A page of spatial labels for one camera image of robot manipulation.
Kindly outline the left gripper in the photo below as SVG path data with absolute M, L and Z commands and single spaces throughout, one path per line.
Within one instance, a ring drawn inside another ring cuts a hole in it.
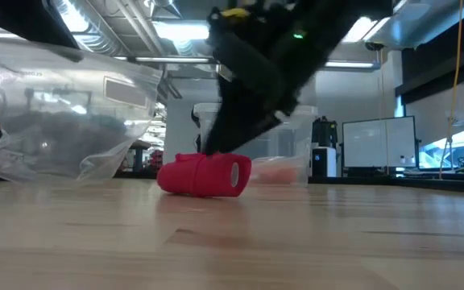
M 84 59 L 53 0 L 0 0 L 0 28 L 29 41 L 66 47 L 64 57 L 72 62 Z

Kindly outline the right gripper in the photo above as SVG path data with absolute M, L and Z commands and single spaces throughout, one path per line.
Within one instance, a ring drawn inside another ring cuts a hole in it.
M 302 86 L 329 59 L 329 0 L 254 0 L 207 16 L 212 57 L 230 72 L 218 78 L 222 103 L 202 153 L 230 153 L 290 115 Z

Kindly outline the red elastic bandage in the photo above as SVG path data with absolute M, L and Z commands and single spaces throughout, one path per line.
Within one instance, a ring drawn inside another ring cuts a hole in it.
M 176 154 L 158 172 L 157 184 L 167 193 L 191 197 L 239 197 L 247 186 L 252 161 L 232 153 Z

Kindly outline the clear plastic storage box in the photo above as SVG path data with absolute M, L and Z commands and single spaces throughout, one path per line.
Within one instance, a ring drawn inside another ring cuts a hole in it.
M 317 115 L 317 107 L 298 105 L 291 117 L 233 153 L 247 156 L 252 161 L 272 156 L 302 156 L 309 178 L 312 128 Z

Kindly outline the clear plastic bag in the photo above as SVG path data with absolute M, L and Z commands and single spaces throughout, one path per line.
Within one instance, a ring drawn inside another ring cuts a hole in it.
M 302 156 L 272 156 L 272 157 L 263 157 L 254 159 L 252 161 L 252 170 L 250 182 L 253 184 L 261 184 L 255 180 L 255 173 L 259 167 L 269 164 L 290 164 L 294 167 L 297 167 L 298 179 L 296 182 L 291 184 L 269 184 L 269 185 L 295 185 L 295 186 L 305 186 L 308 183 L 308 167 L 304 163 L 304 158 Z
M 114 176 L 155 116 L 159 69 L 0 38 L 0 178 L 84 184 Z

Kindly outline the black and white machine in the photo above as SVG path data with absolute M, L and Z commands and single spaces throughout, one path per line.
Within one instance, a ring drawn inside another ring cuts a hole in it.
M 326 116 L 313 122 L 310 177 L 337 176 L 338 125 Z

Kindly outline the long ceiling light strip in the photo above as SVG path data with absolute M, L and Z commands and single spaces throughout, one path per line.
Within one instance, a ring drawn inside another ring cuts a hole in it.
M 117 60 L 125 60 L 137 63 L 153 63 L 153 64 L 217 64 L 214 58 L 209 57 L 171 57 L 171 56 L 115 56 Z M 349 61 L 328 61 L 325 64 L 326 68 L 350 68 L 350 69 L 378 69 L 380 63 L 370 62 L 349 62 Z

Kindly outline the white board panel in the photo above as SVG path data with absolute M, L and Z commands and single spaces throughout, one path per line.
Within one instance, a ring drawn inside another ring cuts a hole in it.
M 418 159 L 414 117 L 342 124 L 345 168 L 415 168 Z

